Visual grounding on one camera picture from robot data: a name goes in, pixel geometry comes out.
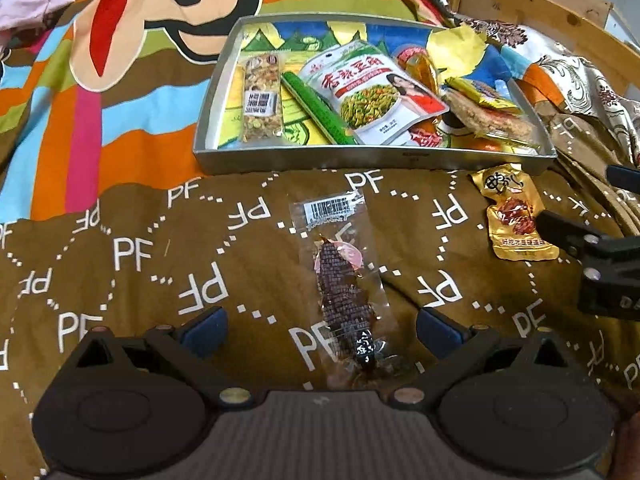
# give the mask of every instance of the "brown bedsheet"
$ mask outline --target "brown bedsheet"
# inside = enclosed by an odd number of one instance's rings
[[[563,173],[558,166],[534,179],[545,205],[620,235],[616,208],[607,211]],[[552,328],[592,375],[626,385],[623,371],[638,346],[635,325],[577,311],[580,265],[564,253],[532,264],[496,258],[486,230],[488,202],[464,171],[217,176],[189,183],[188,198],[184,189],[123,185],[85,214],[20,221],[6,236],[6,247],[23,254],[23,266],[34,272],[25,282],[3,251],[0,287],[10,294],[0,330],[10,327],[13,335],[10,372],[0,374],[0,427],[15,431],[0,433],[0,449],[20,460],[4,460],[2,473],[44,467],[29,414],[83,331],[102,323],[116,335],[139,335],[159,323],[180,325],[198,314],[182,316],[182,309],[213,301],[228,313],[230,329],[211,361],[228,377],[247,385],[324,388],[324,350],[299,285],[289,203],[350,189],[350,182],[364,184],[379,263],[388,269],[386,294],[415,374],[432,363],[414,328],[417,309],[431,304],[457,322],[486,323],[505,335]],[[170,204],[169,195],[176,197]],[[52,261],[56,279],[47,281]],[[437,295],[425,292],[425,284]]]

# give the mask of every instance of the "green stick snack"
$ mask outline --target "green stick snack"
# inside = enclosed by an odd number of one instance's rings
[[[293,72],[282,73],[282,83],[334,144],[357,144],[353,131]]]

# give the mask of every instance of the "round black disc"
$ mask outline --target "round black disc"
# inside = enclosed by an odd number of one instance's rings
[[[476,461],[514,474],[556,475],[595,459],[613,427],[597,390],[529,379],[495,372],[457,384],[438,409],[444,431]]]
[[[50,388],[33,418],[43,455],[83,476],[133,475],[177,459],[206,421],[195,390],[170,377],[139,373],[114,384]]]

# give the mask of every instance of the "metal tray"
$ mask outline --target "metal tray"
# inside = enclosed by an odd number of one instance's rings
[[[481,170],[508,162],[521,164],[529,174],[541,174],[558,156],[542,121],[512,79],[507,82],[513,99],[537,126],[539,155],[482,152],[450,148],[407,146],[282,146],[255,147],[242,150],[217,150],[211,139],[220,129],[236,62],[242,45],[242,28],[246,25],[273,22],[361,22],[372,25],[442,30],[407,20],[380,18],[362,14],[295,13],[262,14],[241,18],[231,30],[220,59],[213,71],[200,111],[193,141],[193,153],[206,174],[250,173],[252,171],[311,170],[317,168],[423,168],[427,170]]]

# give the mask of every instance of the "metal screw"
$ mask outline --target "metal screw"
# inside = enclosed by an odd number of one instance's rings
[[[585,277],[587,277],[587,279],[591,280],[592,282],[597,282],[602,277],[600,271],[594,269],[593,267],[587,267],[586,269],[584,269],[583,273]]]
[[[424,391],[418,388],[400,388],[394,392],[394,397],[402,404],[418,404],[424,400]]]
[[[220,392],[220,400],[225,404],[244,404],[251,399],[251,392],[244,388],[225,388]]]

